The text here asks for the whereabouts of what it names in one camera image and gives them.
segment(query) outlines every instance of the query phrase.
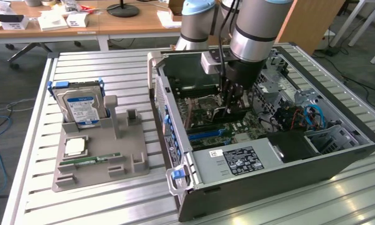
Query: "blue cable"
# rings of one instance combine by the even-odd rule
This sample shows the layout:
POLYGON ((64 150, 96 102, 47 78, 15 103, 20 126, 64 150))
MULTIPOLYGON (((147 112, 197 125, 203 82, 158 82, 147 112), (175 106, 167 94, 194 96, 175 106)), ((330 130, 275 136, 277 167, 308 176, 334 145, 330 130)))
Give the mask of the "blue cable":
POLYGON ((3 175, 4 175, 4 185, 3 185, 3 187, 0 189, 0 192, 2 192, 2 191, 6 190, 7 182, 8 182, 2 155, 0 155, 0 166, 2 166, 2 169, 3 169, 3 175))
POLYGON ((322 127, 325 128, 325 127, 326 127, 326 118, 325 118, 324 111, 322 111, 322 109, 318 107, 318 105, 308 105, 308 106, 305 107, 305 117, 306 117, 308 123, 309 123, 310 125, 313 125, 312 120, 310 120, 310 118, 309 118, 309 114, 308 114, 308 108, 309 108, 309 107, 313 107, 313 108, 316 108, 316 109, 318 110, 320 116, 321 116, 321 120, 322 120, 322 127))
POLYGON ((4 134, 4 132, 10 129, 11 125, 12 125, 12 119, 8 116, 0 116, 0 118, 6 118, 8 120, 8 126, 6 127, 6 129, 0 132, 0 135, 4 134))

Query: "desk lamp base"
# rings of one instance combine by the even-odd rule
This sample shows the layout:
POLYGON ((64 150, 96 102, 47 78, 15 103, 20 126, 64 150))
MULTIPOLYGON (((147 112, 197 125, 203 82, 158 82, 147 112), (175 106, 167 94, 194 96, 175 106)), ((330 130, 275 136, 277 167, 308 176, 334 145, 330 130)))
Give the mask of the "desk lamp base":
POLYGON ((125 4, 125 8, 121 7, 119 4, 111 5, 107 8, 107 12, 117 16, 117 17, 133 17, 137 16, 141 12, 139 8, 137 6, 125 4))

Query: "hard drive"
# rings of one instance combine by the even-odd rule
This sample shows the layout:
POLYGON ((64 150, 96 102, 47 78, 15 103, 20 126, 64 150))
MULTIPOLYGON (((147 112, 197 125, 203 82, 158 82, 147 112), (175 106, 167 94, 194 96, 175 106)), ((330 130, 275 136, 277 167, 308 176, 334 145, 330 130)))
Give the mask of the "hard drive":
POLYGON ((48 90, 60 106, 64 121, 76 122, 79 128, 99 126, 99 119, 109 117, 105 107, 105 82, 52 82, 48 90))

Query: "office chair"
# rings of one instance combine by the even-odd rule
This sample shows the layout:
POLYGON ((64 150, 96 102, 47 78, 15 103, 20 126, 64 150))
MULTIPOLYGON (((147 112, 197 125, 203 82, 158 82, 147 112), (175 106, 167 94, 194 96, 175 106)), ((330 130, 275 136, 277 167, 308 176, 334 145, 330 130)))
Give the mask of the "office chair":
MULTIPOLYGON (((82 47, 82 43, 79 41, 74 41, 75 46, 82 47)), ((6 44, 6 47, 11 50, 15 49, 12 44, 6 44)), ((20 65, 18 63, 14 63, 14 61, 22 57, 28 51, 31 51, 35 47, 42 47, 48 53, 52 53, 52 50, 47 47, 47 45, 43 42, 39 43, 30 43, 8 60, 10 67, 12 69, 19 69, 20 65)))

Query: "aluminum extrusion table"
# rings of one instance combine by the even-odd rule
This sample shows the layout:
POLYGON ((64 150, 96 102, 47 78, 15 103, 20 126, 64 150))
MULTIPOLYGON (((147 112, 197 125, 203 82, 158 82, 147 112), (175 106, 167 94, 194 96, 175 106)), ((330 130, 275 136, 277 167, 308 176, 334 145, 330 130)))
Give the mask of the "aluminum extrusion table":
MULTIPOLYGON (((297 61, 375 131, 375 111, 298 48, 282 44, 297 61)), ((147 53, 167 49, 62 53, 47 61, 3 224, 141 224, 178 222, 169 192, 147 88, 147 53), (118 112, 138 108, 143 116, 150 175, 55 193, 51 190, 62 113, 47 81, 103 77, 106 93, 118 95, 118 112)), ((289 76, 302 87, 308 81, 289 76)), ((332 180, 275 195, 185 225, 375 224, 375 153, 332 180)))

